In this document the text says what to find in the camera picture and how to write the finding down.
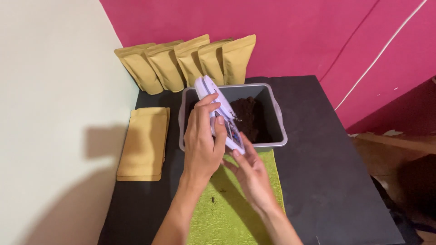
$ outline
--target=green towel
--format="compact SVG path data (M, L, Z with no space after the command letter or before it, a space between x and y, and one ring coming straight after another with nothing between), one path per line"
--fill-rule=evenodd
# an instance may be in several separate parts
M273 150L259 153L280 206L283 194ZM225 159L234 163L230 156ZM235 175L220 166L210 179L192 216L189 245L272 244L262 220L248 204Z

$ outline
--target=black table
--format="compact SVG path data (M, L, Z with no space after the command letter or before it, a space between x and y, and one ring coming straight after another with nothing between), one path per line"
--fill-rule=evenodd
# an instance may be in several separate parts
M286 214L306 245L399 244L403 239L315 76L246 79L268 83L288 143L274 150ZM136 108L170 107L157 182L117 182L100 245L150 244L183 171L177 122L182 93L140 91Z

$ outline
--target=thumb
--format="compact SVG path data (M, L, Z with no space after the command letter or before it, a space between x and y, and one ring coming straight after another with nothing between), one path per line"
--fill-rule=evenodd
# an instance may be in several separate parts
M234 149L231 155L246 174L249 174L253 170L244 155L242 155L237 149Z
M217 116L215 118L215 146L214 153L224 155L225 153L225 139L227 138L227 130L224 126L224 117Z

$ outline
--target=left hand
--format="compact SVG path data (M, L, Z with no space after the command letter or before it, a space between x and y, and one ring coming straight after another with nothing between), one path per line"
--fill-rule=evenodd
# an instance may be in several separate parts
M209 113L221 105L219 102L211 104L217 97L218 93L214 93L195 104L184 136L185 163L182 178L199 180L204 186L220 166L225 153L227 131L224 118L218 116L215 119L215 141L210 125Z

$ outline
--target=right hand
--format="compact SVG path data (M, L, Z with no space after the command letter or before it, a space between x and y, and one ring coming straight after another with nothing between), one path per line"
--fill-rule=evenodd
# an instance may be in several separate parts
M269 183L264 163L243 133L241 133L241 139L244 143L245 155L236 149L230 152L239 167L224 159L221 163L235 174L247 201L262 216L264 213L280 207Z

